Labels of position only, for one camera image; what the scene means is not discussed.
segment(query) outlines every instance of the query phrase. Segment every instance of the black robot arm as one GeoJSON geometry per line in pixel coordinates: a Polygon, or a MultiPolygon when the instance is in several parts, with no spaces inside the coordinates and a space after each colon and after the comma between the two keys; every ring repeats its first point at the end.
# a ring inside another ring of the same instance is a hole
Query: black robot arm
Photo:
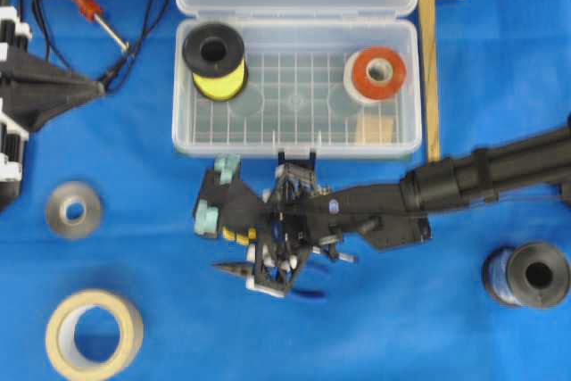
{"type": "Polygon", "coordinates": [[[509,145],[475,149],[464,158],[445,158],[410,171],[401,180],[408,211],[442,211],[493,203],[502,192],[571,177],[569,124],[509,145]]]}
{"type": "Polygon", "coordinates": [[[571,178],[571,129],[495,148],[475,149],[464,158],[445,158],[410,171],[399,184],[356,186],[314,197],[300,208],[313,244],[358,233],[377,250],[420,244],[431,238],[427,216],[493,203],[502,192],[571,178]]]}

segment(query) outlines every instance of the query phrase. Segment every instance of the small wooden piece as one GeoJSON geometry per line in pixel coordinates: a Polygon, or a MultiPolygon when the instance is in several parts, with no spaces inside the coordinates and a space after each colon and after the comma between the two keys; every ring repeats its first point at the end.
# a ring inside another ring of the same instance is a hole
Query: small wooden piece
{"type": "Polygon", "coordinates": [[[391,116],[359,116],[355,130],[355,143],[380,145],[394,143],[394,118],[391,116]]]}

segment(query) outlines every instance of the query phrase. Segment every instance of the gray tape roll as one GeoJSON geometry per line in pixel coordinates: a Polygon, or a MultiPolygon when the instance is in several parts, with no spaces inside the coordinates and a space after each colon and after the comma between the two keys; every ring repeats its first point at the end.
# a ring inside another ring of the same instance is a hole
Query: gray tape roll
{"type": "Polygon", "coordinates": [[[85,238],[101,223],[102,207],[99,196],[88,185],[67,182],[50,195],[46,206],[46,221],[58,236],[69,240],[85,238]],[[82,212],[77,219],[68,217],[68,209],[79,204],[82,212]]]}

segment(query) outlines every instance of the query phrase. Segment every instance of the clear plastic box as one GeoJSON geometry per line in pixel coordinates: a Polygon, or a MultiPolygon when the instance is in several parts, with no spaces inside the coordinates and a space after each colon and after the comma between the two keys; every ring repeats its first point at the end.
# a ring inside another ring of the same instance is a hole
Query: clear plastic box
{"type": "Polygon", "coordinates": [[[192,155],[400,157],[422,140],[418,42],[399,16],[417,0],[177,0],[196,19],[177,32],[173,141],[192,155]],[[221,21],[243,37],[249,80],[227,103],[197,94],[182,59],[186,35],[221,21]],[[347,58],[388,46],[407,67],[391,100],[360,105],[344,92],[347,58]]]}

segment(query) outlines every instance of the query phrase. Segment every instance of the black cylindrical tube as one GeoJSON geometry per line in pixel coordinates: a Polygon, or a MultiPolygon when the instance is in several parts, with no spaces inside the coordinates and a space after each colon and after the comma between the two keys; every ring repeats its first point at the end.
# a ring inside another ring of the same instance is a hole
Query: black cylindrical tube
{"type": "Polygon", "coordinates": [[[446,158],[411,171],[401,181],[407,208],[439,211],[494,201],[501,192],[571,178],[571,129],[479,149],[464,158],[446,158]]]}

